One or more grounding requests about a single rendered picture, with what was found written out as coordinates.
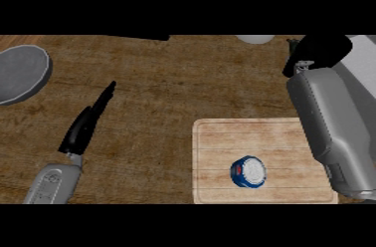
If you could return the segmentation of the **grey round plate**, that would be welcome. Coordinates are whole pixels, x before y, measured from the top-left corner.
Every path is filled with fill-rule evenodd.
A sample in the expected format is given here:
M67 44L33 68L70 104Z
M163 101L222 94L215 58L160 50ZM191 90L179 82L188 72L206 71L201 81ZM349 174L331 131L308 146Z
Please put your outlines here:
M19 45L0 52L0 106L29 99L44 88L53 60L36 45Z

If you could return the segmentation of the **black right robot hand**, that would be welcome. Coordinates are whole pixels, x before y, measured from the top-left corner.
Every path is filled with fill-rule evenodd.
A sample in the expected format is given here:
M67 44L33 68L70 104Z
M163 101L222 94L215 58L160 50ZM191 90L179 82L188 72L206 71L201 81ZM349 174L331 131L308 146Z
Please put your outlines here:
M287 39L288 58L281 74L290 78L296 70L331 68L352 50L352 42L343 34L305 35L300 40Z

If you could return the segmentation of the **blue can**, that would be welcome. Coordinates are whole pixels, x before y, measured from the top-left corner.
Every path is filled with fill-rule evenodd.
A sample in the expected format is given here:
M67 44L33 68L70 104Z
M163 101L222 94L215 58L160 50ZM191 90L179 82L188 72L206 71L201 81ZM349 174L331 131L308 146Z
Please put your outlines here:
M255 156L246 155L231 164L228 175L237 187L257 188L266 177L260 160Z

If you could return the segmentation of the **pale wooden cutting board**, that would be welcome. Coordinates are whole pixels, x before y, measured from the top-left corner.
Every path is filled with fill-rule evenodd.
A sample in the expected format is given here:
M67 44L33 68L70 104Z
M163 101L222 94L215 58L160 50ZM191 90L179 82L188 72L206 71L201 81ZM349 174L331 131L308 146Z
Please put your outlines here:
M256 188L235 186L228 175L231 164L247 155L265 166L265 182ZM299 119L201 119L193 123L191 196L200 204L337 202Z

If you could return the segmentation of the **pale grey appliance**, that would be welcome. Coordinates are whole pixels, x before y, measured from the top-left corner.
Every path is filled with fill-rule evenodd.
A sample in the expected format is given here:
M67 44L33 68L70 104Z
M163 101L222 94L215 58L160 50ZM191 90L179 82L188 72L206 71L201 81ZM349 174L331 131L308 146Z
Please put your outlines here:
M352 50L336 65L336 70L365 126L376 132L376 35L353 35L349 40Z

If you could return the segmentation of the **white round object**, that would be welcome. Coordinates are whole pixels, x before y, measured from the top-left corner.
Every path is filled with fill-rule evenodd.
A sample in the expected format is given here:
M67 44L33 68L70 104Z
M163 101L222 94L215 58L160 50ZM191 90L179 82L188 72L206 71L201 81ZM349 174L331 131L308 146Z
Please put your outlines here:
M265 44L274 38L272 35L237 35L235 38L247 44Z

